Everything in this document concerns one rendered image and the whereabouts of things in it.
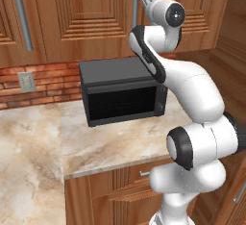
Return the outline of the wooden base cabinet door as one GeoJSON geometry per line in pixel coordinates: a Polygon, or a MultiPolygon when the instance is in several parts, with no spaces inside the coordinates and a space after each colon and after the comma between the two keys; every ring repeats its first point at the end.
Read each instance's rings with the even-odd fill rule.
{"type": "Polygon", "coordinates": [[[246,188],[236,204],[233,199],[238,195],[246,181],[246,153],[232,159],[234,168],[227,177],[218,208],[210,225],[245,225],[246,222],[246,188]]]}
{"type": "Polygon", "coordinates": [[[159,209],[161,196],[152,191],[147,178],[127,169],[89,177],[94,225],[148,225],[159,209]]]}

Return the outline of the black microwave oven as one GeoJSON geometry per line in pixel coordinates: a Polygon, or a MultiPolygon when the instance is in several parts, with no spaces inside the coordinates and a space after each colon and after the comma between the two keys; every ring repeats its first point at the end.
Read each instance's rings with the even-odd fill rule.
{"type": "Polygon", "coordinates": [[[164,115],[167,88],[139,58],[79,62],[79,71],[89,127],[164,115]]]}

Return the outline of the wooden drawer front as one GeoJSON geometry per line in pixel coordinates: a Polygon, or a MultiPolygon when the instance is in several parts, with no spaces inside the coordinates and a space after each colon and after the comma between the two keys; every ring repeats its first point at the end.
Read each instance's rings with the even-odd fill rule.
{"type": "Polygon", "coordinates": [[[142,163],[138,165],[133,165],[130,167],[129,183],[133,184],[139,180],[144,179],[144,177],[140,176],[140,173],[150,172],[151,169],[155,166],[168,164],[172,162],[173,161],[170,158],[168,158],[168,159],[162,159],[162,160],[158,160],[154,162],[147,162],[147,163],[142,163]]]}

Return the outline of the wooden wall cabinet door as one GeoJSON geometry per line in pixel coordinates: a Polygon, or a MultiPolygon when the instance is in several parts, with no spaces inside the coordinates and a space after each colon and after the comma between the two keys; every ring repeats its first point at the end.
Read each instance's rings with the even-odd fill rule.
{"type": "Polygon", "coordinates": [[[0,0],[0,67],[46,63],[37,0],[22,0],[29,35],[24,35],[16,0],[0,0]]]}
{"type": "Polygon", "coordinates": [[[228,0],[175,0],[185,9],[182,40],[175,53],[213,49],[228,0]]]}
{"type": "Polygon", "coordinates": [[[131,57],[133,0],[37,0],[47,60],[131,57]]]}

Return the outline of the grey wall outlet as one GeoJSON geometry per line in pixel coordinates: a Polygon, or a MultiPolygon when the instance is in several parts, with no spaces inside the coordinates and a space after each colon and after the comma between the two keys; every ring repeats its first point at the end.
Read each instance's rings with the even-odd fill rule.
{"type": "Polygon", "coordinates": [[[23,93],[35,92],[37,90],[32,72],[18,72],[17,76],[23,93]]]}

